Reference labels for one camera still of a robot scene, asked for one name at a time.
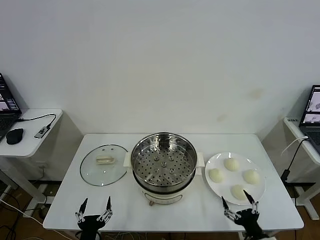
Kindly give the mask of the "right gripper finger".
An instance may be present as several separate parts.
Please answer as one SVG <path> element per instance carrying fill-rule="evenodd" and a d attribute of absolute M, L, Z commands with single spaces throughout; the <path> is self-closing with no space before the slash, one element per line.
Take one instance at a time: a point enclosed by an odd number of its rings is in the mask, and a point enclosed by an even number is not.
<path fill-rule="evenodd" d="M 231 221 L 233 221 L 233 222 L 234 222 L 235 220 L 238 220 L 238 219 L 240 218 L 240 215 L 237 214 L 236 212 L 232 211 L 232 210 L 229 208 L 229 206 L 228 206 L 228 204 L 227 204 L 227 202 L 226 202 L 226 200 L 224 199 L 223 196 L 221 197 L 221 199 L 222 199 L 222 204 L 223 204 L 223 208 L 224 208 L 224 215 L 225 215 L 228 219 L 230 219 Z"/>
<path fill-rule="evenodd" d="M 254 198 L 246 191 L 246 190 L 243 190 L 246 198 L 248 199 L 249 203 L 251 204 L 251 213 L 252 214 L 259 214 L 259 211 L 258 211 L 258 206 L 259 206 L 259 202 L 258 201 L 255 201 Z"/>

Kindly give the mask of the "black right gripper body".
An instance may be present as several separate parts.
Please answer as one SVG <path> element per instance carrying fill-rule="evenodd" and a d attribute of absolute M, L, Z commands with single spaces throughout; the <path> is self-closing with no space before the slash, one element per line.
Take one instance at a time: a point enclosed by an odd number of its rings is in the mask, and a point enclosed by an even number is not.
<path fill-rule="evenodd" d="M 236 220 L 236 224 L 243 226 L 247 238 L 264 238 L 265 234 L 258 224 L 259 213 L 252 208 L 247 208 L 236 212 L 240 217 Z"/>

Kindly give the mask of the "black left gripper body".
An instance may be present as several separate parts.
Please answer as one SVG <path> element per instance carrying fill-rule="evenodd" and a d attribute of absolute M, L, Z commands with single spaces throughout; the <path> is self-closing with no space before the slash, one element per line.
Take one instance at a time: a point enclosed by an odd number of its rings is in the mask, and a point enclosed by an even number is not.
<path fill-rule="evenodd" d="M 101 240 L 99 230 L 105 226 L 105 221 L 100 220 L 99 215 L 87 215 L 77 221 L 81 230 L 80 240 Z"/>

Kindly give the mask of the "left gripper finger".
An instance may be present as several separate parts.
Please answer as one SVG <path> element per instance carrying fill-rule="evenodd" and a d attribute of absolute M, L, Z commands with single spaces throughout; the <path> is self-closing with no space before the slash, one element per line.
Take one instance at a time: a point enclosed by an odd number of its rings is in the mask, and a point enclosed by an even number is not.
<path fill-rule="evenodd" d="M 86 210 L 87 202 L 88 202 L 88 198 L 86 198 L 84 200 L 84 202 L 80 205 L 79 211 L 75 212 L 75 217 L 76 217 L 77 222 L 84 222 L 85 221 L 84 213 Z"/>
<path fill-rule="evenodd" d="M 112 211 L 112 205 L 111 205 L 111 197 L 108 197 L 106 209 L 105 211 L 97 218 L 97 221 L 109 221 L 109 219 L 112 217 L 113 211 Z"/>

